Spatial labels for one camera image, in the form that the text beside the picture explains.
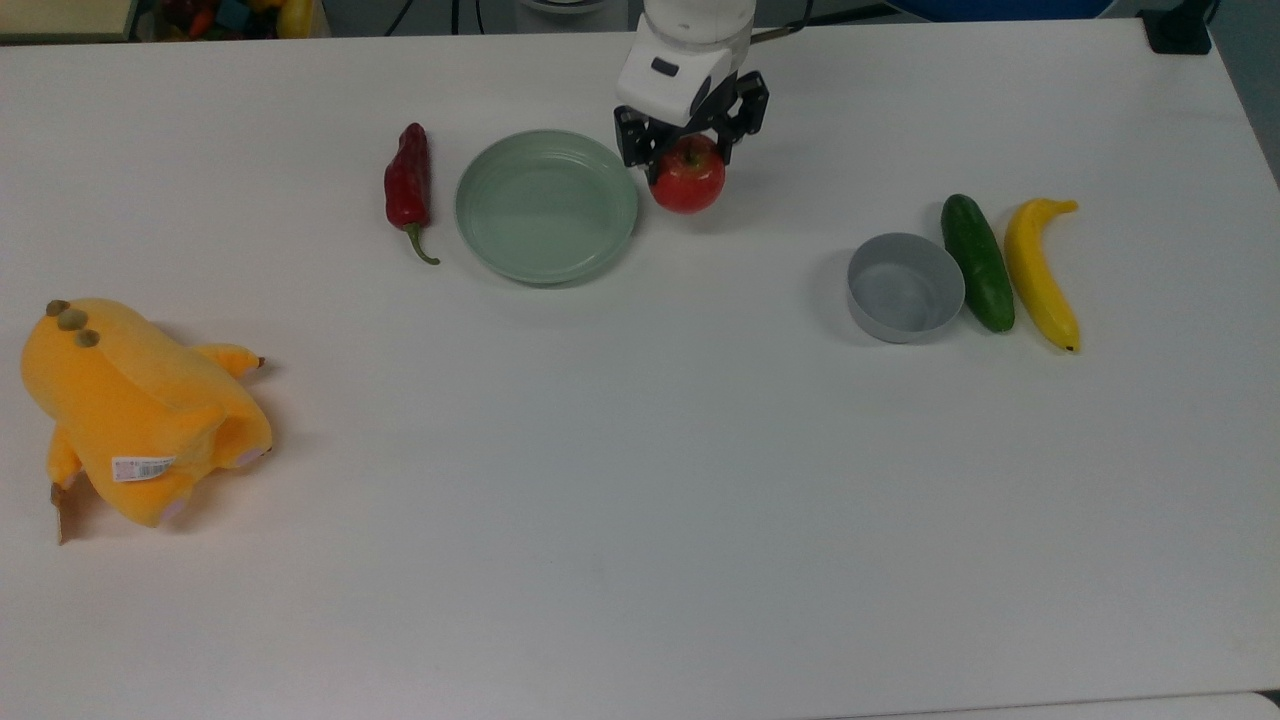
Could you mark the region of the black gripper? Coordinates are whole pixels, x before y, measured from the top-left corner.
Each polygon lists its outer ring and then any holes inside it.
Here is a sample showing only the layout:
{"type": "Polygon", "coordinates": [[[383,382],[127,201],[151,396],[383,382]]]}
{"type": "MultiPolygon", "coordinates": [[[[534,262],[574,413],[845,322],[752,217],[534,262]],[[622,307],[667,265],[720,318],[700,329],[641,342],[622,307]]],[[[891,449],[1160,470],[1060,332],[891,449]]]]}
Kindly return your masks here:
{"type": "MultiPolygon", "coordinates": [[[[759,70],[744,76],[730,73],[691,113],[690,135],[714,135],[719,156],[728,167],[736,145],[760,132],[769,99],[771,92],[759,70]]],[[[640,167],[646,183],[655,184],[660,159],[677,143],[684,129],[628,105],[618,105],[613,118],[614,138],[623,164],[640,167]]]]}

